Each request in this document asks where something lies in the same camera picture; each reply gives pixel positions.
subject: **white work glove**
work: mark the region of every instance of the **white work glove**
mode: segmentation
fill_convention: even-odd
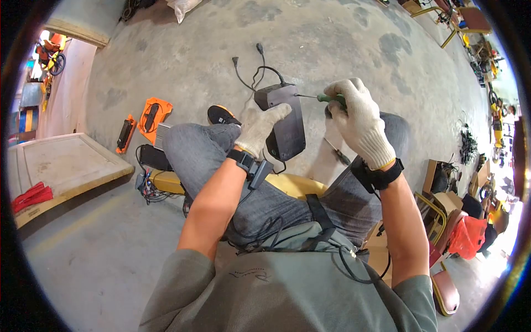
[[[285,118],[291,111],[292,107],[288,104],[280,104],[262,111],[254,98],[251,98],[242,112],[242,134],[234,143],[258,158],[274,124]]]
[[[328,103],[328,110],[347,145],[370,169],[380,169],[396,159],[395,149],[383,131],[386,125],[380,119],[380,109],[359,78],[334,82],[324,93],[330,97],[341,93],[345,97],[346,111],[336,100]]]

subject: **wrist-mounted device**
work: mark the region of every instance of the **wrist-mounted device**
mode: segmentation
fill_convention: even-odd
[[[395,164],[385,172],[380,169],[372,171],[366,162],[362,162],[360,166],[352,166],[350,168],[352,174],[371,194],[374,193],[374,190],[387,189],[389,183],[396,180],[403,170],[404,166],[399,158],[396,158]]]
[[[259,164],[254,160],[252,154],[247,151],[232,149],[227,154],[227,158],[234,159],[236,165],[247,173],[249,189],[254,190],[266,179],[266,176],[273,170],[273,164],[267,160],[262,160]]]

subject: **screwdriver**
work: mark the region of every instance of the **screwdriver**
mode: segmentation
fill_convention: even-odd
[[[332,147],[333,151],[336,153],[336,156],[339,158],[339,161],[340,161],[343,165],[345,165],[345,166],[350,165],[350,159],[348,159],[348,157],[345,156],[345,155],[343,154],[343,152],[341,152],[339,149],[336,149],[336,148],[332,145],[332,143],[330,143],[325,137],[323,137],[323,139],[324,139],[328,144],[330,144],[330,146]]]
[[[299,94],[296,94],[297,97],[306,97],[306,98],[316,98],[317,101],[320,101],[320,102],[326,102],[326,103],[329,103],[331,102],[332,100],[337,100],[341,105],[343,105],[345,108],[347,107],[347,103],[345,101],[345,97],[343,97],[342,94],[338,93],[335,97],[330,97],[330,96],[327,96],[325,95],[324,93],[320,93],[318,94],[317,96],[305,96],[305,95],[299,95]]]

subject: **yellow stool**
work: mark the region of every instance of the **yellow stool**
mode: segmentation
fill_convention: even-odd
[[[149,178],[158,190],[176,194],[184,194],[181,181],[174,172],[151,171]],[[294,174],[269,174],[265,180],[288,196],[306,200],[307,194],[321,196],[328,187],[321,182]]]

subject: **jeans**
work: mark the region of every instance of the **jeans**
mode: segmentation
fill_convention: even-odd
[[[398,158],[406,159],[410,138],[409,125],[398,115],[380,113],[385,133]],[[221,166],[240,135],[239,126],[215,124],[202,126],[178,124],[168,130],[164,152],[192,199]],[[360,165],[356,157],[351,166]],[[248,182],[240,200],[249,193]],[[358,248],[371,228],[382,218],[378,198],[369,194],[350,172],[350,166],[334,180],[319,198],[337,231]],[[258,246],[282,228],[311,222],[306,201],[286,195],[264,181],[237,209],[225,231],[225,237],[237,246]]]

